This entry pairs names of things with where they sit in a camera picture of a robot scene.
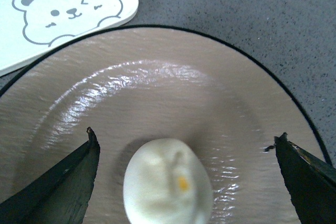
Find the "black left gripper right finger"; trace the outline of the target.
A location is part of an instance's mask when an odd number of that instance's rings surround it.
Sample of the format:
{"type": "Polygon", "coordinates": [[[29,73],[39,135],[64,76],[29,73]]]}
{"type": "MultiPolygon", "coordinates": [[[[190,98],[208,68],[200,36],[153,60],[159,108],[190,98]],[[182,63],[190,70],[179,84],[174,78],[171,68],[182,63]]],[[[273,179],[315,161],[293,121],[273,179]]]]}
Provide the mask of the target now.
{"type": "Polygon", "coordinates": [[[272,149],[300,222],[335,223],[335,168],[287,140],[287,133],[265,152],[272,149]]]}

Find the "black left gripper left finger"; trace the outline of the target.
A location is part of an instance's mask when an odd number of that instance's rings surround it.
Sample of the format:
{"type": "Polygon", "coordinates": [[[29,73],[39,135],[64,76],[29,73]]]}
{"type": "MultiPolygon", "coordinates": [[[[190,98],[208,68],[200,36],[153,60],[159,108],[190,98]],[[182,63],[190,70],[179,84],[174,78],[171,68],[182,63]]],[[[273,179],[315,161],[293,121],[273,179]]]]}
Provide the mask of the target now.
{"type": "Polygon", "coordinates": [[[1,203],[1,223],[82,223],[94,188],[100,145],[88,141],[1,203]]]}

